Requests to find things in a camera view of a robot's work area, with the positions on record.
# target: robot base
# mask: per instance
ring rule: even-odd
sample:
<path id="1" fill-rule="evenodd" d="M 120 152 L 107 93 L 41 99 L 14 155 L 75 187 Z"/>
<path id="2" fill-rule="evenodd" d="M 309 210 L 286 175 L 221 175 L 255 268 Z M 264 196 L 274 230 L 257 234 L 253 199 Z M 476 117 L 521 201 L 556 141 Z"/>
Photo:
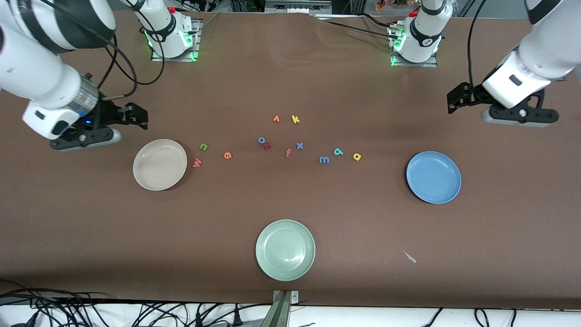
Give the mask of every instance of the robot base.
<path id="1" fill-rule="evenodd" d="M 194 62 L 198 61 L 198 53 L 200 51 L 200 42 L 202 41 L 202 26 L 203 19 L 191 19 L 189 16 L 182 17 L 182 25 L 185 34 L 191 33 L 191 35 L 184 34 L 184 41 L 191 42 L 191 47 L 186 49 L 184 53 L 173 58 L 166 58 L 166 62 Z M 151 52 L 151 61 L 162 61 L 162 56 L 158 55 L 155 51 Z"/>
<path id="2" fill-rule="evenodd" d="M 398 38 L 389 39 L 389 52 L 391 55 L 391 63 L 392 66 L 408 66 L 408 67 L 437 67 L 437 59 L 436 54 L 434 53 L 427 61 L 425 62 L 410 62 L 405 60 L 399 52 L 395 50 L 396 44 L 398 42 L 402 42 L 404 34 L 404 21 L 399 20 L 397 23 L 392 24 L 390 27 L 387 27 L 388 35 L 395 35 Z"/>

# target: plate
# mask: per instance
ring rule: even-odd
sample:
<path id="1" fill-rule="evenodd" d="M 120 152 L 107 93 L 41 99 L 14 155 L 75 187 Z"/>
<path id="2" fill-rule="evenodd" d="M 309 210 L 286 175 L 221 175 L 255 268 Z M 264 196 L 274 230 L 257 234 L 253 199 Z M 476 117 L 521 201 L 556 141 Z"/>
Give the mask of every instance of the plate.
<path id="1" fill-rule="evenodd" d="M 180 181 L 188 166 L 188 156 L 176 141 L 155 140 L 135 156 L 133 177 L 150 191 L 169 189 Z"/>
<path id="2" fill-rule="evenodd" d="M 315 240 L 300 222 L 275 221 L 260 233 L 256 259 L 269 277 L 289 282 L 302 277 L 313 265 Z"/>
<path id="3" fill-rule="evenodd" d="M 420 152 L 407 165 L 407 183 L 418 198 L 434 204 L 450 202 L 460 192 L 458 166 L 446 155 Z"/>

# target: metal mount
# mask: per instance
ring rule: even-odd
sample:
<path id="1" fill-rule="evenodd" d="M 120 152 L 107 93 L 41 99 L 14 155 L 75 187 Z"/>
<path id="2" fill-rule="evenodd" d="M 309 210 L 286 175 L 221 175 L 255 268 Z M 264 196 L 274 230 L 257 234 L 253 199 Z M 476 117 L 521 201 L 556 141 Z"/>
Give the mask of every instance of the metal mount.
<path id="1" fill-rule="evenodd" d="M 272 293 L 272 301 L 277 300 L 277 296 L 281 291 L 276 290 Z M 298 304 L 299 303 L 299 291 L 290 291 L 290 303 L 291 304 Z"/>
<path id="2" fill-rule="evenodd" d="M 293 292 L 296 292 L 296 299 L 292 295 Z M 287 327 L 293 300 L 299 300 L 298 291 L 275 291 L 274 303 L 268 310 L 260 327 Z"/>

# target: green plate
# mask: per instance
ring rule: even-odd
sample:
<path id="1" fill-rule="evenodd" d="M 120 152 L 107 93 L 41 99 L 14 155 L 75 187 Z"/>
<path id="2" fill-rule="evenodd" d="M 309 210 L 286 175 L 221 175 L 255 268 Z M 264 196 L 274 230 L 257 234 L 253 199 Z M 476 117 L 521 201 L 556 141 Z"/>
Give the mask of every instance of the green plate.
<path id="1" fill-rule="evenodd" d="M 315 240 L 300 222 L 290 219 L 266 226 L 256 241 L 258 265 L 269 277 L 288 282 L 302 277 L 315 260 Z"/>

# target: white floor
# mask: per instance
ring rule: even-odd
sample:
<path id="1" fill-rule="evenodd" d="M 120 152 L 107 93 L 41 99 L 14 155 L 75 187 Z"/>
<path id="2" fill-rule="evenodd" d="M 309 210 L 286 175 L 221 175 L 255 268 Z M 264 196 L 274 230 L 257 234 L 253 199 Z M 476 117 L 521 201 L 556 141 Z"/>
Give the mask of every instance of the white floor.
<path id="1" fill-rule="evenodd" d="M 202 310 L 209 308 L 211 304 L 205 304 Z M 190 319 L 195 316 L 197 304 L 188 304 L 187 310 Z M 110 327 L 130 327 L 139 314 L 139 304 L 100 304 L 97 305 L 101 316 Z M 216 308 L 207 319 L 209 324 L 215 318 L 234 309 L 233 304 L 224 304 Z M 253 321 L 264 318 L 269 306 L 259 306 L 240 311 L 243 321 Z M 174 314 L 186 318 L 186 308 L 180 307 L 173 311 Z M 94 312 L 88 309 L 91 321 L 95 327 L 104 327 Z M 432 308 L 365 308 L 365 307 L 292 307 L 289 327 L 300 327 L 314 323 L 313 327 L 341 327 L 341 326 L 385 326 L 385 327 L 422 327 L 426 325 L 437 309 Z M 35 310 L 27 305 L 6 305 L 0 307 L 0 327 L 8 327 L 26 322 Z M 512 317 L 511 310 L 486 310 L 490 321 L 490 327 L 509 327 Z M 139 326 L 148 326 L 151 321 L 159 317 L 160 313 L 152 314 L 144 319 Z M 65 324 L 64 315 L 56 315 L 57 319 Z M 226 317 L 230 323 L 233 315 Z M 158 327 L 176 327 L 175 320 L 163 319 L 155 323 Z M 444 309 L 438 316 L 432 327 L 479 327 L 474 319 L 472 309 Z M 572 311 L 540 311 L 519 310 L 514 327 L 581 327 L 581 312 Z M 38 316 L 35 327 L 50 327 L 47 317 Z"/>

